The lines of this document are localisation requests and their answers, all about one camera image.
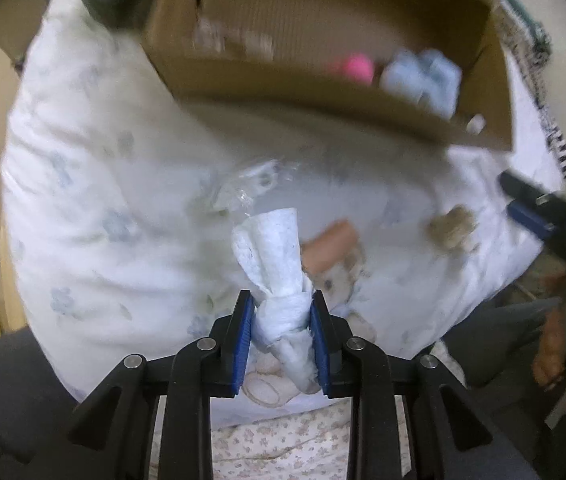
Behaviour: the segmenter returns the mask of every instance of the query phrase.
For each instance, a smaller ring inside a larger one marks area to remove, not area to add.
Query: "cardboard box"
[[[504,54],[493,0],[154,0],[144,49],[176,96],[271,100],[319,108],[444,143],[512,147]],[[210,52],[194,42],[202,18],[271,38],[273,59]],[[445,121],[379,88],[330,75],[335,59],[437,48],[463,70],[456,115]],[[467,132],[475,114],[486,127]]]
[[[47,0],[0,0],[0,49],[12,62],[25,58],[45,7]]]

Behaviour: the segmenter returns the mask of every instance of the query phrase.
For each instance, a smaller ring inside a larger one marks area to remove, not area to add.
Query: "black tool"
[[[232,316],[218,319],[209,337],[156,361],[126,357],[34,458],[26,478],[146,478],[157,399],[167,395],[159,479],[212,480],[209,399],[233,397],[242,384],[253,309],[244,290]],[[408,421],[409,478],[538,478],[434,356],[387,356],[331,316],[320,292],[310,329],[323,392],[352,397],[348,480],[402,478],[394,396],[402,396]]]

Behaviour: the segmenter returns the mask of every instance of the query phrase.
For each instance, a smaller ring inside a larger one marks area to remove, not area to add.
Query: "white fabric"
[[[210,197],[255,159],[304,163],[256,214],[297,208],[301,240],[341,218],[360,233],[355,265],[323,277],[336,312],[406,358],[440,338],[540,250],[507,218],[498,174],[562,185],[511,59],[508,70],[515,153],[444,149],[302,110],[175,103],[136,38],[110,34],[80,0],[52,0],[1,171],[18,291],[60,380],[82,399],[125,355],[173,354],[231,311],[249,281]],[[441,254],[423,227],[457,204],[474,213],[480,246]],[[329,402],[300,394],[271,409],[241,394],[215,399],[212,423]]]
[[[301,392],[315,394],[319,388],[309,329],[312,283],[301,268],[296,209],[247,218],[232,231],[232,251],[265,294],[252,322],[252,341],[280,361]]]

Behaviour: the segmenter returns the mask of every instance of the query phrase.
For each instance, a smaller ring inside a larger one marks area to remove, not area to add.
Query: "white tissue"
[[[232,250],[266,296],[252,321],[252,341],[280,362],[304,393],[315,393],[316,365],[308,324],[312,283],[301,268],[296,209],[248,218],[232,231]]]

